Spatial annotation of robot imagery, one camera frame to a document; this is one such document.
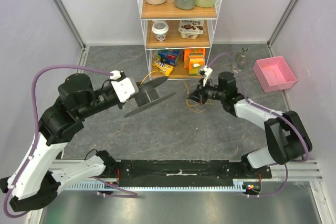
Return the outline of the black cable spool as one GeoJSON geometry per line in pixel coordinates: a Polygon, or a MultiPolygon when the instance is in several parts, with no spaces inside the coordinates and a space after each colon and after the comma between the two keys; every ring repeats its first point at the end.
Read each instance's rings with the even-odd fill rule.
{"type": "Polygon", "coordinates": [[[168,77],[162,76],[155,78],[144,84],[140,84],[138,86],[139,88],[138,93],[133,96],[138,107],[132,110],[131,112],[127,113],[124,117],[128,118],[138,113],[141,113],[174,96],[176,92],[172,92],[163,97],[159,97],[156,88],[161,84],[163,84],[166,80],[168,80],[168,77]]]}

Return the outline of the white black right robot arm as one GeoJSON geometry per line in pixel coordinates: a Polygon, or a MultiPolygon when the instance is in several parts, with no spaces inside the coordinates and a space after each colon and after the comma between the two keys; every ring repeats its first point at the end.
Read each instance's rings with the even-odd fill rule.
{"type": "Polygon", "coordinates": [[[241,119],[245,119],[265,131],[267,145],[244,155],[241,159],[241,174],[254,178],[265,166],[307,160],[312,151],[308,133],[295,111],[281,112],[255,103],[238,92],[236,78],[231,72],[221,72],[218,83],[211,80],[212,69],[204,66],[199,70],[201,79],[188,99],[198,104],[207,100],[220,101],[223,109],[241,119]]]}

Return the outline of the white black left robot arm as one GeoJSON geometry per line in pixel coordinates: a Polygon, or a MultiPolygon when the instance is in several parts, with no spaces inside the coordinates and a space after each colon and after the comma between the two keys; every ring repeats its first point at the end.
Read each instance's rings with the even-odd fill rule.
{"type": "Polygon", "coordinates": [[[56,156],[84,128],[86,118],[117,105],[122,107],[139,91],[139,83],[124,72],[113,71],[108,85],[94,90],[84,73],[70,75],[58,87],[59,97],[40,117],[37,133],[25,159],[11,177],[1,179],[4,205],[16,216],[46,207],[69,186],[91,177],[118,174],[107,151],[58,172],[50,171],[56,156]]]}

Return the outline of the yellow green sponge pack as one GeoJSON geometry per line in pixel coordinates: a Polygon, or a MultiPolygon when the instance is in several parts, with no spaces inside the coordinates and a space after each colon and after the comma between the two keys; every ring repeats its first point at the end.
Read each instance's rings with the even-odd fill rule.
{"type": "Polygon", "coordinates": [[[188,61],[189,76],[198,76],[198,70],[205,64],[203,56],[190,56],[188,61]]]}

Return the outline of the orange snack box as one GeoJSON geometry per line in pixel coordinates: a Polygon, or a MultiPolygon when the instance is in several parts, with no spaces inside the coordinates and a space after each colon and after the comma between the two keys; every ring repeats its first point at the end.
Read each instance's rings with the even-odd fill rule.
{"type": "Polygon", "coordinates": [[[189,60],[194,58],[205,58],[205,48],[187,48],[183,49],[184,68],[189,68],[189,60]]]}

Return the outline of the yellow M&M candy bag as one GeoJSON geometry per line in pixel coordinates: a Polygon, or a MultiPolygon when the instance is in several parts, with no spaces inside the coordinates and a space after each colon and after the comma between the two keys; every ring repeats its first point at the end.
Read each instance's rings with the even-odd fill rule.
{"type": "Polygon", "coordinates": [[[172,73],[172,71],[174,70],[174,67],[168,64],[165,64],[163,62],[160,62],[159,60],[154,60],[152,62],[152,66],[159,71],[160,73],[162,73],[163,75],[169,77],[170,74],[172,73]]]}

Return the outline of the blue snack box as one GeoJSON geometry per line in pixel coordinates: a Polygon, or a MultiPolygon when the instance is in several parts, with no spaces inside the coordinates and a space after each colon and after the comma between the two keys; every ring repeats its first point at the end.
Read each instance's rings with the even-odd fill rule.
{"type": "Polygon", "coordinates": [[[180,53],[181,53],[180,50],[174,50],[174,49],[158,50],[157,58],[159,59],[160,62],[175,67],[177,65],[177,60],[179,58],[180,53]]]}

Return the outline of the clear glass bottle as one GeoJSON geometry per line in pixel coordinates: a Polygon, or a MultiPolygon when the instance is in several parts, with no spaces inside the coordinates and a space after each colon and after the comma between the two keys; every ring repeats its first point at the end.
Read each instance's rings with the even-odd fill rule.
{"type": "Polygon", "coordinates": [[[243,47],[234,58],[234,63],[232,64],[232,71],[235,73],[241,72],[248,63],[248,48],[243,47]]]}

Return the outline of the Chobani yogurt tub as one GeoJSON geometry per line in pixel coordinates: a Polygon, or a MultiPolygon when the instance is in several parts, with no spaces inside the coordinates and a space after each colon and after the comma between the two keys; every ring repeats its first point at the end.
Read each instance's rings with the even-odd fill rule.
{"type": "Polygon", "coordinates": [[[202,19],[182,19],[179,22],[178,28],[183,39],[196,39],[204,32],[204,21],[202,19]]]}

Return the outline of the pink plastic bin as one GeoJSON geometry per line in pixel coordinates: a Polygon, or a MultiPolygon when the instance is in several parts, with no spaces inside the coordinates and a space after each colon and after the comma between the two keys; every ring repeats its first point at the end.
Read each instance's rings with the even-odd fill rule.
{"type": "Polygon", "coordinates": [[[283,56],[259,59],[253,71],[265,93],[290,89],[297,82],[283,56]]]}

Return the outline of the white yogurt cup with lid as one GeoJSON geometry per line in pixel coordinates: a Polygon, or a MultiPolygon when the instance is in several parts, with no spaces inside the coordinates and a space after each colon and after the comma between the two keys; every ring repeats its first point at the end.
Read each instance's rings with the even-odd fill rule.
{"type": "Polygon", "coordinates": [[[169,26],[166,21],[157,20],[152,25],[152,32],[155,34],[157,41],[164,42],[169,26]]]}

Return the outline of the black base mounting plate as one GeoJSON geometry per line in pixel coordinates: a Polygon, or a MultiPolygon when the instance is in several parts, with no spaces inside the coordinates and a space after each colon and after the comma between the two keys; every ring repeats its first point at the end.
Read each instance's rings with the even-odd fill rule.
{"type": "Polygon", "coordinates": [[[121,187],[231,186],[234,179],[270,179],[270,168],[249,168],[228,160],[127,160],[115,162],[101,175],[121,187]]]}

